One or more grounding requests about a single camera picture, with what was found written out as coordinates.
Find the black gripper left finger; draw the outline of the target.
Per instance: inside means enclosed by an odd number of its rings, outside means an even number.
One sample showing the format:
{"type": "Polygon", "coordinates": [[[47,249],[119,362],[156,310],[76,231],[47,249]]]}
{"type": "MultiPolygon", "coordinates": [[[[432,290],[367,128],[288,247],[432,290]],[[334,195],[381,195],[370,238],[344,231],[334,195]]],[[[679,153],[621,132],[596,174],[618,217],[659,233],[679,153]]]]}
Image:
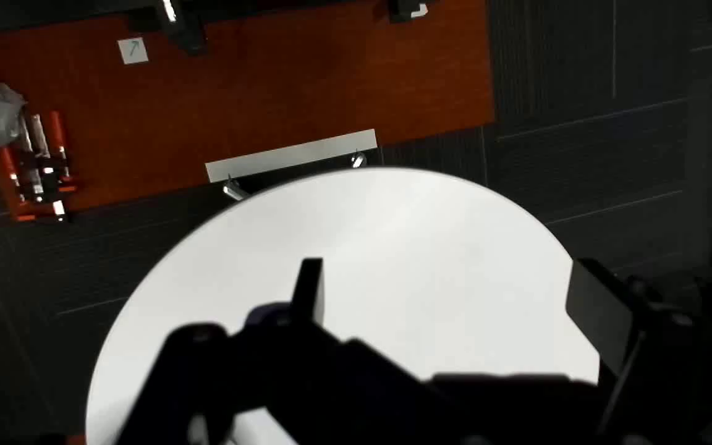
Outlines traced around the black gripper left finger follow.
{"type": "Polygon", "coordinates": [[[292,306],[294,320],[301,320],[301,321],[324,320],[324,260],[322,258],[307,258],[301,261],[288,306],[292,306]]]}

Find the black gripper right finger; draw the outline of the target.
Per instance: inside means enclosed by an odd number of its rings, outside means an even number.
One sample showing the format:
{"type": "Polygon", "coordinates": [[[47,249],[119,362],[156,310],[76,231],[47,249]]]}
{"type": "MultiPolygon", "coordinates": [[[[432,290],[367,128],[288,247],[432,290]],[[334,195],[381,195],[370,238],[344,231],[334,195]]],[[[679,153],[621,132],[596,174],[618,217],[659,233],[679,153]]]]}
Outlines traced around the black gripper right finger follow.
{"type": "Polygon", "coordinates": [[[654,312],[597,260],[573,261],[565,315],[616,379],[653,369],[654,312]]]}

